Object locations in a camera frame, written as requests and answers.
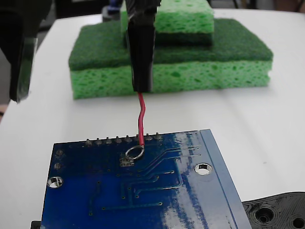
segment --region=black plastic part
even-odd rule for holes
[[[91,15],[101,13],[104,6],[109,5],[109,0],[54,0],[56,17],[68,18],[82,15]]]
[[[14,11],[0,10],[0,31],[0,49],[10,63],[10,99],[16,101],[24,42],[22,17]]]
[[[305,229],[305,192],[243,202],[253,229]]]
[[[128,25],[127,43],[132,63],[132,85],[135,92],[150,92],[153,87],[153,25]]]
[[[32,221],[30,229],[40,229],[41,221]]]

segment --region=stacked sponges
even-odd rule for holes
[[[205,0],[162,3],[155,22],[154,93],[268,84],[273,54],[247,28],[235,20],[214,20]],[[82,28],[69,59],[75,99],[134,93],[122,42],[126,17],[122,10],[121,22]]]

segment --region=white surface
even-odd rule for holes
[[[274,52],[266,88],[145,95],[145,132],[210,128],[242,201],[305,191],[305,15],[216,10]],[[80,28],[100,15],[55,22],[38,50],[31,94],[0,125],[0,228],[41,219],[53,143],[135,135],[136,96],[74,101],[68,57]]]

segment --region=wire insulation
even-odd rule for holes
[[[144,129],[143,129],[143,119],[144,119],[144,114],[145,114],[145,102],[142,93],[138,93],[139,96],[139,101],[140,101],[140,106],[141,106],[141,111],[139,115],[139,120],[138,120],[138,126],[139,126],[139,145],[143,146],[144,145]]]

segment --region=blue circuit board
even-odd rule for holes
[[[124,154],[137,143],[55,144],[48,180],[60,183],[46,187],[41,228],[251,228],[210,130],[146,136],[144,156],[130,163]]]

